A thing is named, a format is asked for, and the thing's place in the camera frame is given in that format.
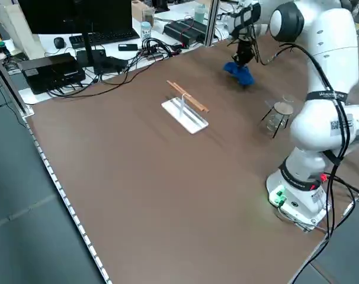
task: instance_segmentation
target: phone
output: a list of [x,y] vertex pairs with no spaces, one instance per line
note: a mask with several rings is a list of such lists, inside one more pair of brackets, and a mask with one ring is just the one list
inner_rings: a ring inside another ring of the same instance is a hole
[[119,44],[119,51],[137,51],[137,44],[127,43],[127,44]]

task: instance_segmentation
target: chopstick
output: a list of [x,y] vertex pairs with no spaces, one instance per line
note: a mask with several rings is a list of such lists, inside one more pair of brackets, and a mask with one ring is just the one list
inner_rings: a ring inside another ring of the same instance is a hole
[[203,104],[201,104],[198,100],[196,100],[192,95],[186,92],[182,87],[177,85],[174,82],[166,81],[169,85],[171,85],[175,90],[177,90],[181,95],[184,96],[185,99],[189,100],[193,105],[195,105],[200,111],[209,112],[210,110],[206,108]]

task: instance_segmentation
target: blue sponge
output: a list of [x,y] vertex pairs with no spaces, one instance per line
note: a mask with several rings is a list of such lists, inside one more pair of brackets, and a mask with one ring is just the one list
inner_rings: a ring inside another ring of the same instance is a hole
[[235,62],[228,62],[225,64],[223,70],[232,74],[243,86],[249,86],[255,83],[255,79],[253,79],[247,66],[239,67]]

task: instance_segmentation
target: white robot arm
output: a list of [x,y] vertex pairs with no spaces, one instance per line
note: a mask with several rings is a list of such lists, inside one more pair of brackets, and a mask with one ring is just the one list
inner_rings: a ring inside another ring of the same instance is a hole
[[[273,2],[279,6],[273,8]],[[331,165],[332,157],[327,153],[337,156],[342,147],[341,127],[344,125],[338,120],[336,99],[341,101],[348,118],[349,151],[359,145],[359,105],[345,106],[359,77],[355,25],[350,11],[342,8],[349,1],[268,0],[261,1],[260,5],[248,0],[244,3],[247,6],[228,20],[232,37],[240,42],[235,56],[237,64],[244,65],[252,59],[246,52],[249,52],[253,23],[256,35],[265,33],[263,30],[268,25],[277,41],[302,45],[319,63],[334,90],[326,88],[315,65],[308,60],[306,102],[291,124],[296,148],[267,179],[270,202],[278,206],[286,191],[281,210],[299,223],[310,224],[303,227],[312,230],[326,215],[326,193],[320,177]]]

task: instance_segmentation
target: brown table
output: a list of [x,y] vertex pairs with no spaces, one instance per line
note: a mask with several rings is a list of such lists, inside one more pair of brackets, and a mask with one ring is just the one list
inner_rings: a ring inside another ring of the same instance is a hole
[[[262,57],[277,46],[263,38]],[[272,140],[258,127],[267,99],[292,96],[301,109],[305,58],[251,63],[257,82],[243,88],[222,70],[235,48],[199,48],[105,95],[34,106],[28,123],[113,283],[286,283],[321,241],[275,216],[265,180],[293,145],[288,130]],[[177,96],[166,80],[210,108],[209,127],[190,135],[164,111]],[[339,175],[359,186],[359,150]]]

